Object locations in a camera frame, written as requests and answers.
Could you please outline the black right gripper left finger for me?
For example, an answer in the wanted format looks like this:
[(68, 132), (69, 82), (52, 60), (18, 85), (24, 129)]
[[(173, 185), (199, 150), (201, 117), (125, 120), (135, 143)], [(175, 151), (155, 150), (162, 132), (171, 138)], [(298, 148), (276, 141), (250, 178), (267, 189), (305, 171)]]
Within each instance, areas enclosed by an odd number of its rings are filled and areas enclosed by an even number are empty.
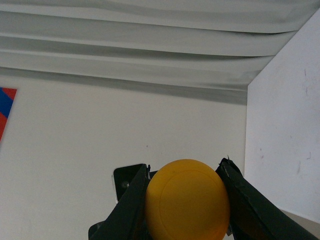
[(150, 167), (144, 163), (116, 168), (113, 183), (117, 204), (106, 220), (88, 230), (90, 240), (149, 240), (144, 217)]

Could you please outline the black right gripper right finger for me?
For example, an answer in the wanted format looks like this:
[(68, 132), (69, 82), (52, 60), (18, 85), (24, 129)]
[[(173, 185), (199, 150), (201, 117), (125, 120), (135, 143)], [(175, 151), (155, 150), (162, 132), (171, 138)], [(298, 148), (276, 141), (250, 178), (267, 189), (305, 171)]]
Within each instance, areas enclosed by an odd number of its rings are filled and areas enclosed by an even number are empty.
[(235, 240), (316, 240), (253, 187), (236, 164), (223, 158), (216, 173), (230, 203), (229, 229)]

